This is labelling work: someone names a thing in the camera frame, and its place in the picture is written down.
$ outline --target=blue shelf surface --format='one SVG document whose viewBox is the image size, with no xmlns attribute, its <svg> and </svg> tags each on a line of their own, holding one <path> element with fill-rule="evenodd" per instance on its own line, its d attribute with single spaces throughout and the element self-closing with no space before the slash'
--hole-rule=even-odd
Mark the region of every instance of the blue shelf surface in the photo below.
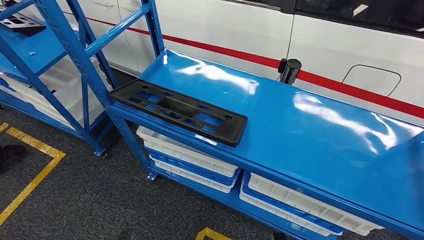
<svg viewBox="0 0 424 240">
<path fill-rule="evenodd" d="M 270 204 L 272 206 L 275 206 L 275 207 L 282 209 L 286 212 L 294 214 L 298 217 L 301 217 L 301 218 L 303 218 L 303 219 L 305 219 L 305 220 L 307 220 L 311 223 L 314 223 L 314 224 L 316 224 L 316 225 L 318 225 L 322 228 L 325 228 L 325 229 L 327 229 L 327 230 L 329 230 L 333 233 L 341 234 L 343 232 L 344 229 L 342 227 L 336 225 L 336 224 L 333 224 L 329 221 L 321 219 L 321 218 L 314 216 L 310 213 L 302 211 L 302 210 L 300 210 L 300 209 L 298 209 L 294 206 L 290 206 L 290 205 L 285 204 L 281 201 L 278 201 L 278 200 L 276 200 L 276 199 L 274 199 L 270 196 L 264 195 L 260 192 L 257 192 L 255 190 L 249 188 L 248 183 L 249 183 L 250 179 L 251 179 L 251 173 L 248 172 L 248 171 L 245 171 L 244 176 L 243 176 L 243 182 L 242 182 L 242 189 L 243 189 L 243 192 L 245 194 L 252 196 L 256 199 L 259 199 L 261 201 L 264 201 L 265 203 Z"/>
<path fill-rule="evenodd" d="M 150 152 L 151 157 L 154 158 L 154 159 L 157 159 L 159 161 L 173 165 L 173 166 L 178 167 L 180 169 L 187 170 L 191 173 L 205 177 L 207 179 L 210 179 L 214 182 L 223 184 L 225 186 L 233 185 L 234 180 L 239 176 L 240 168 L 237 168 L 237 170 L 235 170 L 234 176 L 228 177 L 228 176 L 224 176 L 222 174 L 219 174 L 217 172 L 208 170 L 206 168 L 200 167 L 198 165 L 191 164 L 187 161 L 178 159 L 176 157 L 167 155 L 167 154 L 162 153 L 160 151 L 156 151 L 156 150 L 151 149 L 149 147 L 145 147 L 145 148 Z"/>
<path fill-rule="evenodd" d="M 160 174 L 163 177 L 171 179 L 185 187 L 193 189 L 194 191 L 205 195 L 221 204 L 224 204 L 238 212 L 241 212 L 261 223 L 268 225 L 269 227 L 278 230 L 280 232 L 286 233 L 291 237 L 298 240 L 336 240 L 337 236 L 330 234 L 329 236 L 320 235 L 314 231 L 306 229 L 304 227 L 298 226 L 291 221 L 288 221 L 284 218 L 281 218 L 277 215 L 274 215 L 268 211 L 265 211 L 257 206 L 254 206 L 248 202 L 245 202 L 240 199 L 240 187 L 242 184 L 242 177 L 239 176 L 237 181 L 234 184 L 234 187 L 229 193 L 224 193 L 213 189 L 211 187 L 205 186 L 201 183 L 192 181 L 180 175 L 168 172 L 164 169 L 155 166 L 155 163 L 152 162 L 149 167 L 154 172 Z"/>
<path fill-rule="evenodd" d="M 9 42 L 10 47 L 23 59 L 38 76 L 57 63 L 65 55 L 65 49 L 52 30 L 46 29 L 27 37 L 0 27 L 0 35 Z M 0 52 L 0 73 L 31 85 L 26 77 Z"/>
<path fill-rule="evenodd" d="M 157 133 L 414 239 L 424 238 L 424 133 L 402 120 L 166 49 L 140 78 L 248 117 L 230 147 L 114 102 Z"/>
</svg>

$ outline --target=shelving unit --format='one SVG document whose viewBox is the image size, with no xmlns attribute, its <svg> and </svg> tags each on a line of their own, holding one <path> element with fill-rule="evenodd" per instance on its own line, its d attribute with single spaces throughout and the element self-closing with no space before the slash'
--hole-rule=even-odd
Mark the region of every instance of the shelving unit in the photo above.
<svg viewBox="0 0 424 240">
<path fill-rule="evenodd" d="M 296 239 L 336 239 L 241 200 L 242 177 L 230 193 L 223 193 L 156 167 L 126 120 L 235 165 L 242 169 L 240 176 L 243 170 L 257 174 L 378 226 L 413 239 L 424 238 L 424 128 L 165 49 L 154 0 L 142 0 L 142 7 L 104 36 L 92 38 L 88 47 L 81 45 L 55 2 L 34 2 L 147 170 L 149 180 L 158 175 L 171 179 Z M 90 31 L 77 1 L 67 2 L 78 22 Z M 143 15 L 156 59 L 139 78 L 247 116 L 238 145 L 207 139 L 109 97 L 90 57 Z"/>
<path fill-rule="evenodd" d="M 0 11 L 0 21 L 33 3 L 32 0 L 23 0 Z M 13 96 L 9 91 L 0 90 L 0 103 L 85 140 L 94 149 L 94 154 L 101 156 L 105 149 L 99 142 L 113 126 L 113 123 L 110 120 L 105 123 L 104 119 L 108 118 L 108 115 L 103 112 L 94 121 L 92 120 L 90 124 L 88 87 L 84 79 L 82 79 L 81 83 L 83 125 L 70 114 L 54 96 L 53 92 L 40 80 L 40 76 L 43 73 L 67 55 L 52 29 L 45 22 L 41 23 L 46 25 L 46 29 L 32 36 L 24 36 L 21 33 L 0 27 L 0 78 L 2 77 L 1 75 L 4 75 L 3 78 L 8 77 L 19 81 L 37 91 L 69 124 L 64 124 L 45 112 L 36 109 L 33 105 L 34 103 L 31 104 L 31 102 L 26 102 Z M 80 38 L 82 45 L 90 44 L 95 39 L 91 29 L 87 29 L 82 21 L 79 29 L 80 32 L 74 32 L 73 35 Z M 102 52 L 97 53 L 96 57 L 101 69 L 106 74 L 108 82 L 116 88 L 118 84 Z"/>
</svg>

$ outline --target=car door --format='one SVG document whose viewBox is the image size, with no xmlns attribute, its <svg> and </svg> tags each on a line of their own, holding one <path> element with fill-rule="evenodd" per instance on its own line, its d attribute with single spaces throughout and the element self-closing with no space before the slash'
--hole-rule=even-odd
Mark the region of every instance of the car door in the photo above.
<svg viewBox="0 0 424 240">
<path fill-rule="evenodd" d="M 65 17 L 69 21 L 71 27 L 77 31 L 78 23 L 72 15 L 66 0 L 58 0 L 57 3 L 65 13 Z M 105 32 L 121 21 L 118 9 L 118 0 L 79 0 L 78 3 L 80 4 L 96 38 L 102 36 Z M 35 6 L 31 6 L 30 9 L 37 17 L 42 18 Z M 127 31 L 128 30 L 124 31 L 124 33 L 121 33 L 118 37 L 111 41 L 102 49 L 102 51 L 107 61 L 113 67 L 126 72 L 136 73 L 137 61 L 130 48 L 130 44 L 127 41 L 127 37 L 125 35 Z"/>
<path fill-rule="evenodd" d="M 298 0 L 288 57 L 333 83 L 294 85 L 423 125 L 423 12 L 414 0 Z"/>
<path fill-rule="evenodd" d="M 287 56 L 293 14 L 261 2 L 265 1 L 157 0 L 165 47 L 275 79 L 276 69 L 255 63 L 255 58 Z M 138 7 L 139 0 L 119 0 L 122 18 Z M 155 57 L 147 30 L 143 17 L 127 33 L 139 72 Z"/>
</svg>

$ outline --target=yellow tape line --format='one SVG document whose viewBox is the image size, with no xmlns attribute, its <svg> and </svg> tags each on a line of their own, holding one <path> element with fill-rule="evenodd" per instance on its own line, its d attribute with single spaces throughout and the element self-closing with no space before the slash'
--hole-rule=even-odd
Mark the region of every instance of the yellow tape line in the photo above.
<svg viewBox="0 0 424 240">
<path fill-rule="evenodd" d="M 0 133 L 5 130 L 7 127 L 9 127 L 9 124 L 7 122 L 3 122 L 2 125 L 0 125 Z"/>
<path fill-rule="evenodd" d="M 231 240 L 231 238 L 228 238 L 228 237 L 222 235 L 221 233 L 218 233 L 218 232 L 210 229 L 209 227 L 203 228 L 203 230 L 201 230 L 197 234 L 196 240 L 203 240 L 205 237 L 209 237 L 213 240 Z"/>
<path fill-rule="evenodd" d="M 37 187 L 38 184 L 47 176 L 47 174 L 52 171 L 56 167 L 56 165 L 62 160 L 62 158 L 66 155 L 64 152 L 57 150 L 54 147 L 51 147 L 44 142 L 41 142 L 38 139 L 33 138 L 32 136 L 19 131 L 18 129 L 11 127 L 6 131 L 12 137 L 15 137 L 22 142 L 34 147 L 41 152 L 51 156 L 53 160 L 45 166 L 43 170 L 25 187 L 25 189 L 19 193 L 17 197 L 0 213 L 0 226 L 5 222 L 5 220 L 13 213 L 13 211 L 24 201 L 26 197 Z"/>
</svg>

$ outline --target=white plastic tray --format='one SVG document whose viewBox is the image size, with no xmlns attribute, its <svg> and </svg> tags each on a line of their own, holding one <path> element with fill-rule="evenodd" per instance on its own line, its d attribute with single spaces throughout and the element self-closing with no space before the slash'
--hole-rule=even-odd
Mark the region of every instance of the white plastic tray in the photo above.
<svg viewBox="0 0 424 240">
<path fill-rule="evenodd" d="M 235 165 L 208 156 L 201 151 L 142 126 L 138 127 L 137 135 L 144 140 L 144 145 L 147 148 L 154 149 L 158 152 L 173 156 L 177 159 L 181 159 L 227 177 L 233 177 L 234 172 L 238 168 Z"/>
<path fill-rule="evenodd" d="M 150 156 L 150 158 L 151 158 L 152 161 L 154 161 L 154 165 L 156 165 L 156 167 L 158 167 L 158 168 L 164 169 L 164 170 L 171 172 L 173 174 L 176 174 L 176 175 L 180 175 L 184 178 L 187 178 L 187 179 L 190 179 L 192 181 L 198 182 L 200 184 L 206 185 L 208 187 L 211 187 L 211 188 L 216 189 L 218 191 L 224 192 L 226 194 L 228 194 L 231 191 L 231 189 L 234 187 L 234 184 L 236 183 L 236 180 L 237 180 L 237 177 L 235 177 L 234 181 L 232 182 L 232 185 L 226 186 L 226 185 L 223 185 L 223 184 L 218 183 L 216 181 L 212 181 L 208 178 L 205 178 L 203 176 L 194 174 L 190 171 L 181 169 L 179 167 L 173 166 L 173 165 L 168 164 L 166 162 L 152 158 L 152 156 Z"/>
<path fill-rule="evenodd" d="M 106 85 L 106 88 L 108 90 L 112 90 L 112 87 L 107 82 L 105 74 L 100 70 L 97 59 L 92 57 L 91 62 L 95 66 L 97 72 L 103 80 L 103 83 Z M 14 92 L 0 86 L 3 91 L 7 90 L 7 92 L 13 96 L 33 105 L 38 111 L 72 128 L 68 121 L 63 118 L 63 116 L 50 104 L 50 102 L 48 102 L 36 90 L 29 88 L 28 85 L 7 76 L 1 77 L 7 82 L 10 88 L 15 90 Z M 81 125 L 83 125 L 84 120 L 81 74 L 73 62 L 69 59 L 69 57 L 66 56 L 61 59 L 49 70 L 43 73 L 39 78 L 49 90 L 55 90 L 53 95 L 63 104 L 69 113 Z M 99 100 L 96 98 L 90 88 L 88 88 L 88 111 L 90 124 L 92 124 L 104 111 Z"/>
<path fill-rule="evenodd" d="M 254 173 L 251 173 L 248 187 L 362 236 L 368 235 L 373 229 L 383 229 L 379 225 Z"/>
<path fill-rule="evenodd" d="M 258 208 L 261 208 L 265 211 L 268 211 L 272 214 L 275 214 L 277 216 L 279 216 L 280 218 L 286 219 L 294 224 L 297 224 L 301 227 L 304 227 L 306 229 L 309 229 L 317 234 L 323 235 L 323 236 L 328 236 L 330 234 L 334 234 L 333 232 L 329 231 L 328 229 L 325 229 L 321 226 L 318 226 L 316 224 L 313 224 L 312 222 L 309 222 L 299 216 L 296 216 L 290 212 L 284 211 L 276 206 L 273 206 L 267 202 L 264 202 L 258 198 L 255 198 L 251 195 L 248 195 L 246 193 L 243 192 L 243 185 L 244 183 L 241 184 L 241 188 L 240 188 L 240 199 L 248 202 Z"/>
</svg>

